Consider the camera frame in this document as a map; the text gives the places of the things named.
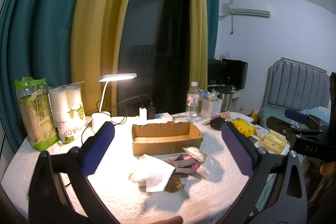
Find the air conditioner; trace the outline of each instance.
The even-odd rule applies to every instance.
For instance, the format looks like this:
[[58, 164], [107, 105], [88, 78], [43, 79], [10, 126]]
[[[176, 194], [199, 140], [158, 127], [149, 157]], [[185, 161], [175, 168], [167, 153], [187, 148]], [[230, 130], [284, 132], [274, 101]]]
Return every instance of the air conditioner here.
[[266, 0], [230, 0], [229, 8], [233, 15], [269, 17], [271, 3]]

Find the window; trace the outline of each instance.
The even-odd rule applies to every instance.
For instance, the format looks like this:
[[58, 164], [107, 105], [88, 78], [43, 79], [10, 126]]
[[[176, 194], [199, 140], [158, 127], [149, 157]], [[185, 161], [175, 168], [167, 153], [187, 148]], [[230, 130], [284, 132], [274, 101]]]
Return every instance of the window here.
[[[190, 0], [129, 0], [120, 44], [118, 73], [136, 72], [118, 82], [118, 102], [132, 95], [152, 97], [156, 113], [184, 111], [189, 82]], [[145, 106], [150, 97], [143, 96]], [[138, 99], [127, 102], [139, 114]], [[125, 115], [125, 109], [118, 109]]]

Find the tissue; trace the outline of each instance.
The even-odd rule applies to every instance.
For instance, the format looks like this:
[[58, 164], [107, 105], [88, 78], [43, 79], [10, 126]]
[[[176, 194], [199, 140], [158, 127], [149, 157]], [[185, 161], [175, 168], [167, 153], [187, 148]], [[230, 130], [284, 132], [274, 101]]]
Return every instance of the tissue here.
[[161, 192], [165, 189], [175, 168], [157, 158], [143, 155], [135, 167], [135, 173], [130, 177], [133, 183], [146, 182], [146, 192]]

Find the plastic bottle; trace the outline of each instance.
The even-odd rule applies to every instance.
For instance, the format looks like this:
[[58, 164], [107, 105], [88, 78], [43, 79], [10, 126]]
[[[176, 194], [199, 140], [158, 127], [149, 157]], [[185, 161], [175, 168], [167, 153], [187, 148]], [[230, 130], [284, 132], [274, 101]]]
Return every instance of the plastic bottle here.
[[197, 117], [198, 100], [200, 98], [197, 85], [197, 82], [191, 82], [191, 88], [187, 92], [187, 104], [184, 117], [186, 122], [192, 122]]

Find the curtain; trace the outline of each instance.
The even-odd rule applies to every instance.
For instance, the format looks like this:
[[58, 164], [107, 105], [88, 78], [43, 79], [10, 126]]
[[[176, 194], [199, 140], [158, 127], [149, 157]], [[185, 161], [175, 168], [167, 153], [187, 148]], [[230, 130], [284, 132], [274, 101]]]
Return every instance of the curtain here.
[[47, 77], [51, 86], [71, 82], [70, 38], [76, 0], [6, 0], [0, 17], [0, 114], [17, 151], [26, 131], [14, 80]]
[[[128, 0], [77, 0], [71, 40], [72, 81], [82, 85], [85, 113], [96, 112], [104, 74], [118, 73], [119, 48]], [[116, 84], [109, 84], [105, 100], [117, 102]]]
[[214, 59], [218, 31], [219, 0], [207, 0], [208, 58]]
[[190, 0], [189, 81], [197, 81], [201, 89], [208, 84], [207, 1]]

